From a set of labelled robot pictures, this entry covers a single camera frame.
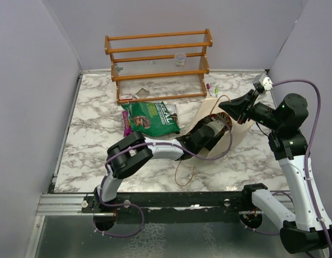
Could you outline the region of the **beige paper bag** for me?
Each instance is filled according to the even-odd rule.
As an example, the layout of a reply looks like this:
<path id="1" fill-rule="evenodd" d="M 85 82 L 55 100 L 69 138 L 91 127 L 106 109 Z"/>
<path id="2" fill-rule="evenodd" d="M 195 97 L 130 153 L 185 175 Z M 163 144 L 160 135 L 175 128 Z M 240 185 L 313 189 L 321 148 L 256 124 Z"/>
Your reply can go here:
<path id="1" fill-rule="evenodd" d="M 229 96 L 223 94 L 218 98 L 210 97 L 203 101 L 199 110 L 196 112 L 195 116 L 191 119 L 190 124 L 186 127 L 186 133 L 194 132 L 195 127 L 198 127 L 201 122 L 211 121 L 210 115 L 216 113 L 225 113 L 219 107 L 219 102 L 222 98 L 227 98 L 231 101 Z M 209 150 L 207 148 L 202 149 L 198 155 L 205 158 L 213 158 L 221 156 L 224 153 L 228 153 L 233 150 L 247 135 L 248 131 L 254 124 L 252 121 L 246 122 L 242 125 L 234 121 L 228 114 L 226 114 L 232 122 L 232 127 L 229 128 L 224 134 L 219 134 L 220 139 L 214 145 L 214 147 Z"/>

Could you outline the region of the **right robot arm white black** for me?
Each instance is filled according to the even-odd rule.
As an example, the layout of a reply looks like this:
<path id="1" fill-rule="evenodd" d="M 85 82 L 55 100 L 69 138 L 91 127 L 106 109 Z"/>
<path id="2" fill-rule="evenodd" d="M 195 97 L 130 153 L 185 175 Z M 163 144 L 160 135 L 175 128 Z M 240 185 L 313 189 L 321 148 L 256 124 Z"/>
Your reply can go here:
<path id="1" fill-rule="evenodd" d="M 246 185 L 241 204 L 246 210 L 255 207 L 264 212 L 278 228 L 284 248 L 291 254 L 332 246 L 332 222 L 320 200 L 314 181 L 309 150 L 300 126 L 308 116 L 307 101 L 292 93 L 276 109 L 257 102 L 257 90 L 242 97 L 221 102 L 224 110 L 239 124 L 255 121 L 270 129 L 269 146 L 278 161 L 293 200 L 291 212 L 262 184 Z"/>

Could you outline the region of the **purple snack pouch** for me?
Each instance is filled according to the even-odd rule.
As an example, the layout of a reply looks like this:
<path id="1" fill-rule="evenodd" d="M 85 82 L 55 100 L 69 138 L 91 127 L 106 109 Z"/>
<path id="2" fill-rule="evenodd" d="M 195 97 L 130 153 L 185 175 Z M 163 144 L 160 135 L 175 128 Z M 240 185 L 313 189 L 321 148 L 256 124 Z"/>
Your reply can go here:
<path id="1" fill-rule="evenodd" d="M 123 111 L 122 112 L 122 117 L 123 117 L 123 120 L 124 120 L 124 137 L 126 137 L 129 134 L 131 134 L 133 131 L 132 131 L 132 128 L 131 128 L 128 112 Z"/>

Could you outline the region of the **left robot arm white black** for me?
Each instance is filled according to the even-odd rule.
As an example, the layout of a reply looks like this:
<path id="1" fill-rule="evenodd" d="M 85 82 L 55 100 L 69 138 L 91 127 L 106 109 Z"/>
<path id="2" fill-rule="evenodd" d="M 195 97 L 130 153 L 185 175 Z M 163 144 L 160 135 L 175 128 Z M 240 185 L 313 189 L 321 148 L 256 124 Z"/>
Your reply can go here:
<path id="1" fill-rule="evenodd" d="M 201 151 L 210 151 L 228 133 L 228 148 L 216 157 L 208 157 Z M 150 160 L 184 161 L 192 157 L 200 160 L 217 160 L 225 156 L 233 141 L 232 127 L 222 118 L 212 118 L 209 123 L 196 127 L 193 132 L 173 140 L 156 140 L 133 132 L 107 150 L 106 174 L 94 194 L 94 206 L 107 212 L 117 196 L 122 181 L 134 175 Z"/>

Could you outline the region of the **brown snack bag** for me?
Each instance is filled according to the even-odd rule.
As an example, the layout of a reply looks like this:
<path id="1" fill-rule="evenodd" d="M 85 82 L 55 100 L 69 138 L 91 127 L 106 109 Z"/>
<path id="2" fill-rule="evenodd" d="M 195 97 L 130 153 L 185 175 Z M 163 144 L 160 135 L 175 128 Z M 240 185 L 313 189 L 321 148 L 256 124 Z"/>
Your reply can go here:
<path id="1" fill-rule="evenodd" d="M 169 111 L 171 117 L 173 118 L 173 120 L 175 121 L 175 123 L 177 125 L 179 125 L 179 122 L 178 122 L 178 112 L 177 112 L 177 106 L 176 105 L 169 105 L 169 104 L 166 104 L 165 105 L 167 110 Z"/>

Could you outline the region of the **green snack packet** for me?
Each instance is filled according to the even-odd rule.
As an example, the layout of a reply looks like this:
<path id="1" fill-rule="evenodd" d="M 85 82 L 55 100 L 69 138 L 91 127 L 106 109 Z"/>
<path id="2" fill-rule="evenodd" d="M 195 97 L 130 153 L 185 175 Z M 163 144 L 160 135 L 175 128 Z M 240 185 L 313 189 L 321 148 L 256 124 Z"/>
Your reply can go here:
<path id="1" fill-rule="evenodd" d="M 150 137 L 180 132 L 177 122 L 163 102 L 134 102 L 121 106 L 128 113 L 133 132 L 140 132 Z"/>

